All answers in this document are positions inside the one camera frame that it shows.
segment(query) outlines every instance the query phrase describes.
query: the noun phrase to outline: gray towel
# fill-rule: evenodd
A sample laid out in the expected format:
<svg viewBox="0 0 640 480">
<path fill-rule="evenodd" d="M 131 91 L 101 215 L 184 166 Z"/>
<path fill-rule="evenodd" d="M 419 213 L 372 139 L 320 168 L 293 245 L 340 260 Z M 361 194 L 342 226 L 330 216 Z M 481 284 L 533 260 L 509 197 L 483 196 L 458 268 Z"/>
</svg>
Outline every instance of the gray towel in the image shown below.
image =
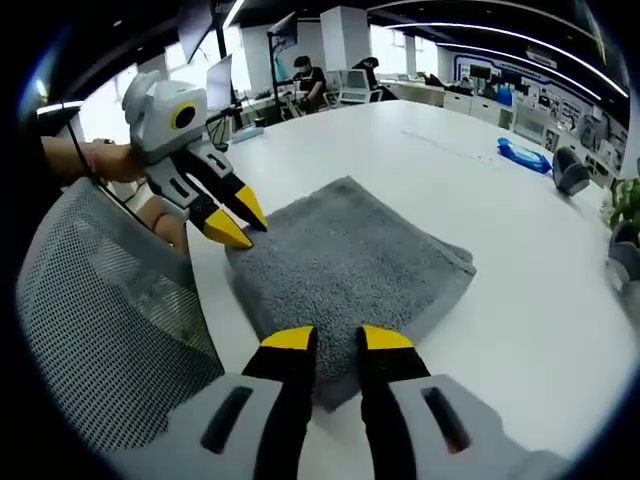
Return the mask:
<svg viewBox="0 0 640 480">
<path fill-rule="evenodd" d="M 268 232 L 248 234 L 252 249 L 227 248 L 235 292 L 260 339 L 318 328 L 315 395 L 329 411 L 359 391 L 360 325 L 418 342 L 476 272 L 469 252 L 414 227 L 350 177 L 271 214 Z"/>
</svg>

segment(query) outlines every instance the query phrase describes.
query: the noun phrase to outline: white table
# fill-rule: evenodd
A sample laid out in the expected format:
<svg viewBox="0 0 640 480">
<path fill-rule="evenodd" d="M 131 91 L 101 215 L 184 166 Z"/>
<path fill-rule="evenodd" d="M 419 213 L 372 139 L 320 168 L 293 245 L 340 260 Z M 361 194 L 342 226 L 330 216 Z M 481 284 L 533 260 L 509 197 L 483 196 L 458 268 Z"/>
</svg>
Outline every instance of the white table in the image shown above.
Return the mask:
<svg viewBox="0 0 640 480">
<path fill-rule="evenodd" d="M 549 177 L 497 155 L 500 136 L 545 152 L 475 118 L 396 101 L 279 124 L 228 156 L 266 214 L 351 175 L 417 227 L 471 251 L 475 279 L 418 351 L 433 374 L 496 409 L 511 438 L 571 458 L 636 367 L 633 330 L 605 276 L 602 191 L 561 199 Z M 258 340 L 223 247 L 188 233 L 211 336 L 225 369 L 239 372 Z M 314 412 L 300 478 L 373 478 L 360 397 Z"/>
</svg>

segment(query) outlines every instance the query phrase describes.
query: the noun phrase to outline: gray mesh chair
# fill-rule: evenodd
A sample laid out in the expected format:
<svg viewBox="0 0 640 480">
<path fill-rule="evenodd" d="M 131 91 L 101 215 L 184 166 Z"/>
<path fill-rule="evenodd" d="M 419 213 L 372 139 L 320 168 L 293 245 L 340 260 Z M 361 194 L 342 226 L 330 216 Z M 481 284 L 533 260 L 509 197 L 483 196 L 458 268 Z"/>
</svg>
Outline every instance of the gray mesh chair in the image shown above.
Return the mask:
<svg viewBox="0 0 640 480">
<path fill-rule="evenodd" d="M 48 212 L 17 308 L 58 407 L 92 448 L 136 448 L 224 373 L 191 265 L 88 179 Z"/>
</svg>

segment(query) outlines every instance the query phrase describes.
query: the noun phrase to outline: black cable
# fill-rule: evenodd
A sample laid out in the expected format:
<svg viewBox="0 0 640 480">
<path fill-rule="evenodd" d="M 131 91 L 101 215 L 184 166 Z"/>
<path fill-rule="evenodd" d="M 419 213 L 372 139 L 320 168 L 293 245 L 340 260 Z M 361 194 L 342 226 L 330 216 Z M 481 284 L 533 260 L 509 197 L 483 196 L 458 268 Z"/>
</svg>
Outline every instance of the black cable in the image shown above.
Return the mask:
<svg viewBox="0 0 640 480">
<path fill-rule="evenodd" d="M 64 102 L 60 102 L 60 104 L 62 105 L 62 110 L 64 110 Z M 127 206 L 126 203 L 120 200 L 117 195 L 115 195 L 111 190 L 109 190 L 109 188 L 104 187 L 102 185 L 102 183 L 100 182 L 100 178 L 93 173 L 93 170 L 91 170 L 91 167 L 89 167 L 89 162 L 87 162 L 87 159 L 85 158 L 84 153 L 82 153 L 82 149 L 80 148 L 80 144 L 78 143 L 78 138 L 76 137 L 76 134 L 73 131 L 73 128 L 71 127 L 70 120 L 67 120 L 67 128 L 69 129 L 69 133 L 71 134 L 71 140 L 73 141 L 73 146 L 76 149 L 76 153 L 78 154 L 78 157 L 80 157 L 80 161 L 84 165 L 84 168 L 87 171 L 88 177 L 93 182 L 93 184 L 96 185 L 100 190 L 105 192 L 108 196 L 110 196 L 113 201 L 115 201 L 118 205 L 120 205 L 120 207 L 122 207 L 129 215 L 131 215 L 145 229 L 152 231 L 142 220 L 138 218 L 138 216 L 135 213 L 133 213 L 133 211 Z"/>
<path fill-rule="evenodd" d="M 249 105 L 249 108 L 251 110 L 253 110 L 253 112 L 256 114 L 256 117 L 259 117 L 260 115 L 258 114 L 258 111 L 253 107 L 253 105 L 251 105 L 251 99 L 249 99 L 249 97 L 245 96 L 242 101 L 244 102 L 245 100 L 247 101 L 247 105 Z"/>
<path fill-rule="evenodd" d="M 209 133 L 209 141 L 211 143 L 216 143 L 216 134 L 218 133 L 218 129 L 220 128 L 220 124 L 224 122 L 224 118 L 218 120 L 218 123 L 216 123 L 213 127 L 213 132 Z"/>
<path fill-rule="evenodd" d="M 222 124 L 222 134 L 220 135 L 220 140 L 217 142 L 218 144 L 222 143 L 222 141 L 224 140 L 224 134 L 227 131 L 227 122 L 226 120 L 221 120 L 221 122 L 223 122 Z"/>
</svg>

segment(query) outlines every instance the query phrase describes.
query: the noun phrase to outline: man sitting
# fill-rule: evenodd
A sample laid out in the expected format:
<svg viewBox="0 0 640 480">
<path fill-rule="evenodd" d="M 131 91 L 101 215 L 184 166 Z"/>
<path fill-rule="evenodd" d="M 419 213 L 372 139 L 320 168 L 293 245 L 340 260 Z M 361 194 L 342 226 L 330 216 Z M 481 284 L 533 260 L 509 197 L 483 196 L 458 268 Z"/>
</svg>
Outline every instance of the man sitting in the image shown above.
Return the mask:
<svg viewBox="0 0 640 480">
<path fill-rule="evenodd" d="M 306 55 L 296 58 L 293 66 L 298 70 L 293 79 L 300 82 L 300 90 L 305 92 L 300 108 L 305 113 L 317 112 L 325 104 L 323 95 L 327 91 L 327 81 L 324 72 L 320 67 L 313 67 Z"/>
</svg>

